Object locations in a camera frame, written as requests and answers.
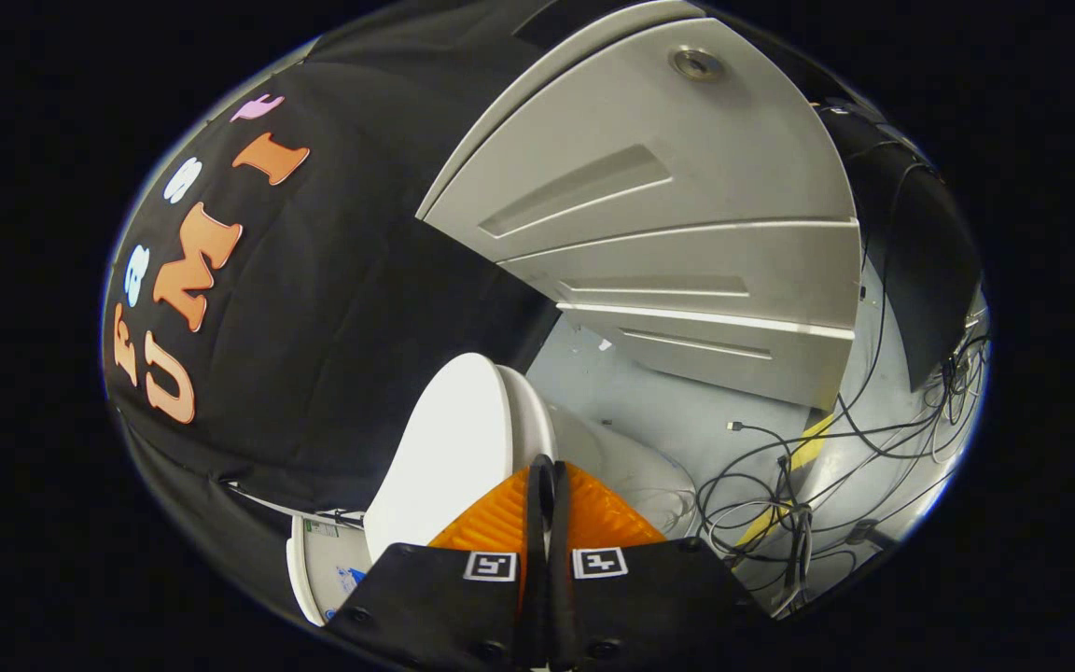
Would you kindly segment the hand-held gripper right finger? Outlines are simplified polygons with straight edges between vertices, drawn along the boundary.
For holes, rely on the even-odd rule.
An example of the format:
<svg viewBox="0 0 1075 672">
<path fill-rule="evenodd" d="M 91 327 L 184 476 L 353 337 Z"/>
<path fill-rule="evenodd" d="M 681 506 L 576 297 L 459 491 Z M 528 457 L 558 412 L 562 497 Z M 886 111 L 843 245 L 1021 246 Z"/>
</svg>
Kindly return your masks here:
<svg viewBox="0 0 1075 672">
<path fill-rule="evenodd" d="M 771 617 L 707 545 L 666 539 L 585 469 L 551 469 L 551 671 L 733 671 Z"/>
</svg>

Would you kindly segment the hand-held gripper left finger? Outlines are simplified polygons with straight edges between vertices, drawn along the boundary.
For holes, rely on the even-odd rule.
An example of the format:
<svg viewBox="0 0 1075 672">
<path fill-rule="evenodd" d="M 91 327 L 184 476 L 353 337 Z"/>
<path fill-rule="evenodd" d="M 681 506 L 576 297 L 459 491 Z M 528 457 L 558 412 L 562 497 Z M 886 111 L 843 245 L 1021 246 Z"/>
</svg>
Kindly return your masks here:
<svg viewBox="0 0 1075 672">
<path fill-rule="evenodd" d="M 326 633 L 396 669 L 546 667 L 551 471 L 538 456 L 430 543 L 388 545 Z"/>
</svg>

